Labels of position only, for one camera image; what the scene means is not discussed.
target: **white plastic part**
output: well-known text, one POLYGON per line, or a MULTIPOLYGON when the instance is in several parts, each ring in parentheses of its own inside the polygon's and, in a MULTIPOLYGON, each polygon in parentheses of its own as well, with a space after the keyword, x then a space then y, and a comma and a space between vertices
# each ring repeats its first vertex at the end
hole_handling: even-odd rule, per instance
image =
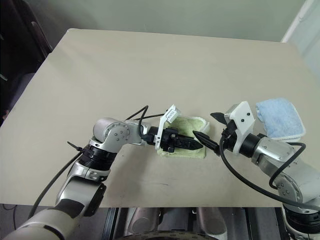
POLYGON ((156 136, 154 136, 153 142, 155 143, 155 149, 160 149, 160 141, 162 137, 162 132, 164 130, 165 123, 168 122, 170 124, 181 114, 180 110, 176 108, 173 104, 165 114, 160 118, 159 129, 156 136))
POLYGON ((233 153, 238 155, 240 147, 246 137, 254 132, 255 118, 247 101, 241 102, 235 109, 228 114, 228 118, 233 120, 236 125, 236 142, 233 153))

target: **yellow sponge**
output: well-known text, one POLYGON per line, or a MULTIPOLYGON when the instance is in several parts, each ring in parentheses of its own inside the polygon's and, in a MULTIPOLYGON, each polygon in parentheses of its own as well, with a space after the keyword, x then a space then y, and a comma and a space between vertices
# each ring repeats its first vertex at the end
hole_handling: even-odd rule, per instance
MULTIPOLYGON (((195 138, 193 130, 207 134, 210 126, 209 122, 198 116, 178 116, 173 123, 165 123, 164 128, 173 127, 178 129, 178 134, 195 138)), ((175 148, 174 152, 167 152, 159 149, 157 153, 162 157, 179 157, 179 158, 198 158, 203 159, 206 156, 206 148, 203 146, 197 150, 187 150, 175 148)))

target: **wall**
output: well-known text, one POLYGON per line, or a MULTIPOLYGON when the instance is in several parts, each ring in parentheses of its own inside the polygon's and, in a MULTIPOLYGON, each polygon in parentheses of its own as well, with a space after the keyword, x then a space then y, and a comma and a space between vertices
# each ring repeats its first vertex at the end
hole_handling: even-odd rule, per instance
POLYGON ((69 28, 280 41, 303 0, 26 0, 54 47, 69 28))
POLYGON ((311 2, 308 10, 298 14, 298 24, 287 41, 296 45, 320 83, 320 0, 307 2, 311 2))

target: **beige table surface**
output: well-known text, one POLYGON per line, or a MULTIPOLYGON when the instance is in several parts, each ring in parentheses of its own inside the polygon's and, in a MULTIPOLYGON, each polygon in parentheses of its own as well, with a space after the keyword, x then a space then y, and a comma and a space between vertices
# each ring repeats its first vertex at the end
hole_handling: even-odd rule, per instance
MULTIPOLYGON (((210 117, 231 105, 285 97, 306 127, 303 160, 320 170, 320 86, 292 45, 172 34, 71 29, 37 71, 0 128, 0 202, 31 205, 76 152, 99 118, 123 120, 172 104, 186 116, 210 117)), ((149 119, 155 126, 159 119, 149 119)), ((256 120, 255 133, 263 132, 256 120)), ((243 156, 227 157, 241 174, 269 178, 243 156)), ((63 174, 41 205, 54 205, 63 174)), ((221 159, 164 158, 152 146, 125 145, 106 181, 102 207, 269 207, 280 203, 236 179, 221 159)))

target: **blue towel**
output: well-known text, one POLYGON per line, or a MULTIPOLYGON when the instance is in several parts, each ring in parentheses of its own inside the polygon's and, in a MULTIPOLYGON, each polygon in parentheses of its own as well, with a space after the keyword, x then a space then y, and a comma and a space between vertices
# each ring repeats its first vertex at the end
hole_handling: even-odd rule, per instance
POLYGON ((256 111, 269 138, 294 142, 306 134, 295 106, 285 98, 258 102, 256 111))

